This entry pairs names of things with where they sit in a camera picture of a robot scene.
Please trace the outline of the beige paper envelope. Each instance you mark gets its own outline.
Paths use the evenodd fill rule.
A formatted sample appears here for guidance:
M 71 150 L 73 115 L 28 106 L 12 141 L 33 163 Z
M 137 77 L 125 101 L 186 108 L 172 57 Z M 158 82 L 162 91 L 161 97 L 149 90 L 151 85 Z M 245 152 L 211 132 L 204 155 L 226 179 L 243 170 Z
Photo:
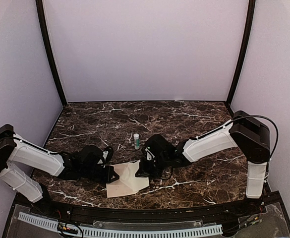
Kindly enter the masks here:
M 134 195 L 149 186 L 149 178 L 137 178 L 138 161 L 114 165 L 120 179 L 106 184 L 107 198 Z

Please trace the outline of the white green glue stick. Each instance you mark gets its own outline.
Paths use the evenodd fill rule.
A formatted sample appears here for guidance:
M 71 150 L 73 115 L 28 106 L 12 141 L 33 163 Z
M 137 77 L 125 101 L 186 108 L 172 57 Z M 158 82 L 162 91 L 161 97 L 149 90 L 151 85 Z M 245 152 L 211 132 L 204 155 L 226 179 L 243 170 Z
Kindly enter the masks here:
M 134 138 L 134 148 L 136 150 L 140 149 L 140 136 L 138 133 L 135 133 L 133 135 L 133 138 Z

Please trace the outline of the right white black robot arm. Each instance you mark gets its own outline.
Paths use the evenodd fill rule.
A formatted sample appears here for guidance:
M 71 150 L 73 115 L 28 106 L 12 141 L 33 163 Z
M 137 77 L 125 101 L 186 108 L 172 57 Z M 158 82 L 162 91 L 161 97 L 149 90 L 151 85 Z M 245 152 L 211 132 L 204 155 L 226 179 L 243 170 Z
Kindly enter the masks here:
M 142 148 L 143 157 L 135 173 L 139 178 L 161 178 L 164 169 L 182 168 L 217 152 L 238 147 L 248 164 L 246 199 L 240 202 L 239 211 L 250 215 L 258 207 L 268 164 L 276 149 L 270 142 L 270 129 L 260 120 L 270 118 L 249 115 L 240 110 L 223 125 L 200 136 L 191 137 L 174 146 L 162 135 L 154 134 Z

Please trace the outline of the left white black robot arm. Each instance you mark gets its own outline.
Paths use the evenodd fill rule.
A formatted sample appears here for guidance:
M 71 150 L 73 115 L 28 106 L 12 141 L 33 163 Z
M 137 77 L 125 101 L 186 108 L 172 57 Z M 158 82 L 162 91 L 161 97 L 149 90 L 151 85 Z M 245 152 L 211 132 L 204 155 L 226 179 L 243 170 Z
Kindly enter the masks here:
M 98 183 L 112 183 L 119 179 L 109 165 L 114 154 L 111 146 L 101 150 L 87 145 L 81 151 L 52 152 L 39 147 L 14 132 L 10 124 L 0 127 L 0 179 L 21 193 L 45 216 L 56 212 L 56 205 L 48 198 L 45 187 L 32 180 L 16 163 L 42 170 L 62 180 L 88 179 Z

